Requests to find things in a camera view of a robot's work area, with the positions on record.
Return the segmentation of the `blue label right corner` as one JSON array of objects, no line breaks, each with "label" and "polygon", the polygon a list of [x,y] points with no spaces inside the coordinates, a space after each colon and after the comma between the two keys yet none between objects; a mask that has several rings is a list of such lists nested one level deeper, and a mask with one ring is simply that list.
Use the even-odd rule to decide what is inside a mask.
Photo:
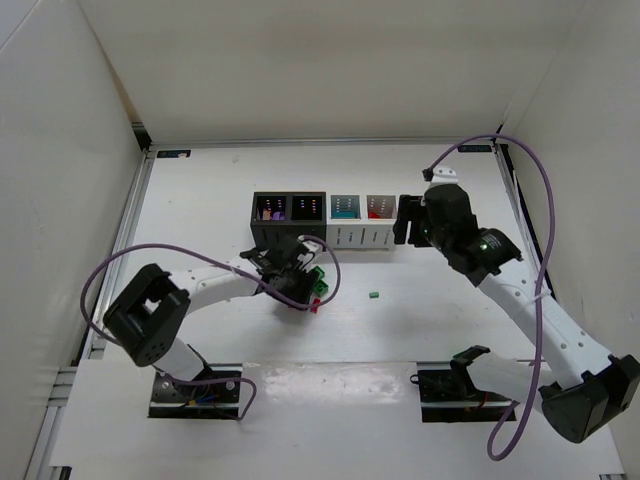
[{"label": "blue label right corner", "polygon": [[483,144],[465,144],[457,147],[459,153],[491,153],[493,148]]}]

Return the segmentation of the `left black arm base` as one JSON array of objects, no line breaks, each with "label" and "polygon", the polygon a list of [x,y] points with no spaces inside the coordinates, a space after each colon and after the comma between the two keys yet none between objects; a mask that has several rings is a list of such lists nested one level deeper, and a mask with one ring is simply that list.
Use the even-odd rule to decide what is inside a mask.
[{"label": "left black arm base", "polygon": [[240,382],[240,365],[214,365],[211,377],[225,379],[221,384],[186,386],[172,383],[157,373],[152,384],[148,417],[151,419],[233,420],[239,416],[240,394],[247,390]]}]

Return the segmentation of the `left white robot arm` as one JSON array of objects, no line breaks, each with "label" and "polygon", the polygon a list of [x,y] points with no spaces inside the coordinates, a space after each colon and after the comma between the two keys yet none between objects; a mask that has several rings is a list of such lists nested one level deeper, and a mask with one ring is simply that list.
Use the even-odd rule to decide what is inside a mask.
[{"label": "left white robot arm", "polygon": [[321,246],[287,237],[203,268],[169,272],[141,268],[103,317],[103,324],[138,367],[152,366],[179,382],[212,376],[204,359],[178,338],[186,317],[208,306],[265,293],[307,305],[321,275],[310,266]]}]

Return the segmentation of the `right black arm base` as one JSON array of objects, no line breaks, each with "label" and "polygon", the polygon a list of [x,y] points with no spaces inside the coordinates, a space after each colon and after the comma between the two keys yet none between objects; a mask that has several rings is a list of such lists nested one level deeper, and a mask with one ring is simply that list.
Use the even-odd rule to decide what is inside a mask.
[{"label": "right black arm base", "polygon": [[418,388],[423,423],[494,423],[511,404],[492,392],[462,393],[447,364],[418,364],[409,381]]}]

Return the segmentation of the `large green lego brick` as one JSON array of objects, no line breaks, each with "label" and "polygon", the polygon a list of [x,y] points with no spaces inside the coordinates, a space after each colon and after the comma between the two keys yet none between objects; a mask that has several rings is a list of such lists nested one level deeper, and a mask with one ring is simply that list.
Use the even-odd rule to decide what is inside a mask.
[{"label": "large green lego brick", "polygon": [[326,275],[325,271],[320,266],[315,266],[314,271],[318,274],[320,279],[324,278]]}]

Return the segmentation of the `small red lego brick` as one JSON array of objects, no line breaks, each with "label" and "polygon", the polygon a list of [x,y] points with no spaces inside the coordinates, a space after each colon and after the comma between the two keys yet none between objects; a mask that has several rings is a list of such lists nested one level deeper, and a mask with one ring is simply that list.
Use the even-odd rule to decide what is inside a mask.
[{"label": "small red lego brick", "polygon": [[316,314],[318,312],[319,309],[319,304],[321,303],[320,299],[315,299],[312,303],[312,308],[310,309],[310,311],[314,314]]}]

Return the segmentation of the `white double bin container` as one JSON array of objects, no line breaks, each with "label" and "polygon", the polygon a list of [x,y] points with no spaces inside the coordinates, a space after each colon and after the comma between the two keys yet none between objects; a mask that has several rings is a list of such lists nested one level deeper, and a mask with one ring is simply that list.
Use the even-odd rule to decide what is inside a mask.
[{"label": "white double bin container", "polygon": [[[326,242],[335,250],[393,250],[398,197],[384,194],[331,194],[328,196]],[[336,211],[354,211],[358,220],[334,220]],[[384,219],[369,219],[374,211]]]}]

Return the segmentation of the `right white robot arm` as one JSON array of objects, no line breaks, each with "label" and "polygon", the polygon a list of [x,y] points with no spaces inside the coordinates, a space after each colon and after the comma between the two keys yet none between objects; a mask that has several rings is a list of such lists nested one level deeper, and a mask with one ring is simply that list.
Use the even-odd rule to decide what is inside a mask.
[{"label": "right white robot arm", "polygon": [[530,404],[575,444],[629,407],[639,386],[638,360],[615,356],[543,293],[519,248],[500,230],[479,227],[459,185],[400,196],[393,233],[397,245],[439,251],[536,348],[530,367],[479,345],[456,354],[450,367],[461,393],[488,391]]}]

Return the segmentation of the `blue label corner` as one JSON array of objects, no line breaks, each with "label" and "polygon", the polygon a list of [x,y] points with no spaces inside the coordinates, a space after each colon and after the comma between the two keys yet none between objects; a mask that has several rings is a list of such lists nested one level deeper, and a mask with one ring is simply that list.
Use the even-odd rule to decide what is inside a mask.
[{"label": "blue label corner", "polygon": [[157,159],[189,158],[190,156],[191,156],[191,151],[188,149],[159,150],[156,152]]},{"label": "blue label corner", "polygon": [[457,147],[459,153],[491,153],[493,148],[483,144],[465,144]]}]

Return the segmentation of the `blue label left corner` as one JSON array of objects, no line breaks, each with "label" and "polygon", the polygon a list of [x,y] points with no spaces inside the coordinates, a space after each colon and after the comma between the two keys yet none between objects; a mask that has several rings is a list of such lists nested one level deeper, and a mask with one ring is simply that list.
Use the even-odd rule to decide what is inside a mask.
[{"label": "blue label left corner", "polygon": [[157,159],[189,158],[190,156],[191,156],[191,151],[188,149],[159,150],[156,152]]}]

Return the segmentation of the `square green lego brick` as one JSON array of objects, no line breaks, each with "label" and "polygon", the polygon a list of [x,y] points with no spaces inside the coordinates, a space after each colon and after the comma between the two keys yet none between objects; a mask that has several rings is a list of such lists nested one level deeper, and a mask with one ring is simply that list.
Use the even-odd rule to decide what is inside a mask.
[{"label": "square green lego brick", "polygon": [[313,287],[314,294],[322,298],[329,292],[329,285],[323,280],[318,280]]}]

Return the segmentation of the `teal lego brick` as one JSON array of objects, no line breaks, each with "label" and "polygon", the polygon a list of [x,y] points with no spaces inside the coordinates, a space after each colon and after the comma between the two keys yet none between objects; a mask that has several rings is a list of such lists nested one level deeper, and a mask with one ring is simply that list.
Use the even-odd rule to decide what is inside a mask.
[{"label": "teal lego brick", "polygon": [[331,218],[334,220],[358,220],[360,216],[354,211],[336,211],[332,213]]}]

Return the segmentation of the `black double bin container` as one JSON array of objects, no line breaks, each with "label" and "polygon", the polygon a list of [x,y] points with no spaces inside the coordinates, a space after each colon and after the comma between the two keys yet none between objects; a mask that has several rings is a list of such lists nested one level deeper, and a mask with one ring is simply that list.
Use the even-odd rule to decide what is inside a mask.
[{"label": "black double bin container", "polygon": [[[284,212],[285,221],[263,221],[262,212]],[[250,228],[255,246],[269,249],[285,237],[311,235],[322,240],[327,232],[326,193],[255,192],[253,194]]]}]

